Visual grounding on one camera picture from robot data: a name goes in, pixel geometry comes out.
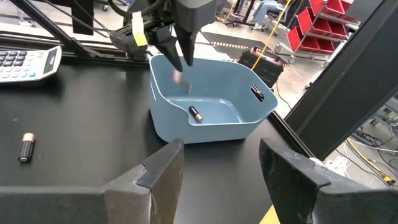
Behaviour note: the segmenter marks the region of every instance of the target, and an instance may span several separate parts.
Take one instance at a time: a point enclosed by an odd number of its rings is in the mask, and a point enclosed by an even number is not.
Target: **yellow tag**
[[[131,25],[132,36],[134,37],[137,46],[140,47],[147,45],[148,41],[144,33],[144,21],[142,20],[141,11],[132,13]]]

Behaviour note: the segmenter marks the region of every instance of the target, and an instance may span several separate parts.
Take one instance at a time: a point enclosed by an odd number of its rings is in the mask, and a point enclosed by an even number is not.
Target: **bin handle hole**
[[[252,85],[250,87],[251,93],[253,93],[253,95],[257,98],[257,100],[259,100],[260,102],[264,101],[264,94],[261,93],[261,91],[257,88],[256,85]]]

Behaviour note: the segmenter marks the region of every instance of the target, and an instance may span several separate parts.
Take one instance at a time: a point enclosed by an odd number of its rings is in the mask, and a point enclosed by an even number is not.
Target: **person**
[[[268,11],[278,11],[279,8],[283,8],[286,5],[285,0],[278,0],[278,1],[273,1],[273,0],[265,0],[261,1],[260,5],[257,7],[256,11],[254,11],[253,14],[253,20],[251,22],[255,23],[254,29],[258,29],[261,27],[260,23],[264,20],[266,17]]]

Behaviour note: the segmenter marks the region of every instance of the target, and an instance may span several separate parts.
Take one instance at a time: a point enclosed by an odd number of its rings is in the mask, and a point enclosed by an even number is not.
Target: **calculator button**
[[[25,56],[18,56],[16,60],[25,60]]]
[[[24,64],[24,62],[21,62],[21,61],[14,62],[14,66],[22,66],[23,64]]]
[[[3,67],[12,66],[12,62],[3,62],[2,66]]]

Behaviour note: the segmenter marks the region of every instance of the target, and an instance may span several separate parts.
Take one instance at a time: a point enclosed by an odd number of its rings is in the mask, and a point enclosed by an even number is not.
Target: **battery on table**
[[[34,142],[34,134],[24,134],[24,137],[22,137],[21,154],[18,157],[19,162],[29,162],[32,159]]]

